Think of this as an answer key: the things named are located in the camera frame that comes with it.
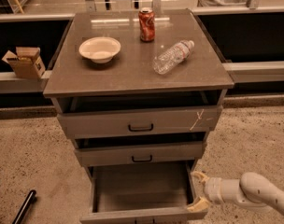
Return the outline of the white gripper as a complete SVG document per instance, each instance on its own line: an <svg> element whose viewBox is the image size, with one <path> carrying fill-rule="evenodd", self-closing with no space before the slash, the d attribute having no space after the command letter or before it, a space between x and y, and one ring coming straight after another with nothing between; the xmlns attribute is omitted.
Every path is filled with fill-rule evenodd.
<svg viewBox="0 0 284 224"><path fill-rule="evenodd" d="M220 177L208 177L202 172L193 171L192 176L204 185L204 197L197 197L193 203L187 206L190 212L202 212L213 204L234 203L242 201L242 190L238 179L223 179Z"/></svg>

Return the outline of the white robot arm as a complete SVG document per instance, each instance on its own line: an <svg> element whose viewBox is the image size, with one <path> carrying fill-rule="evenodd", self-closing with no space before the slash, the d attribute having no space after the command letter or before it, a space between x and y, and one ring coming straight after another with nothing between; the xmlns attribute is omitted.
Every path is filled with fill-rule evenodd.
<svg viewBox="0 0 284 224"><path fill-rule="evenodd" d="M262 175L247 172L239 179L223 179L194 171L192 176L203 185L205 194L187 206L192 213L204 211L211 204L232 203L254 212L273 208L284 216L284 191Z"/></svg>

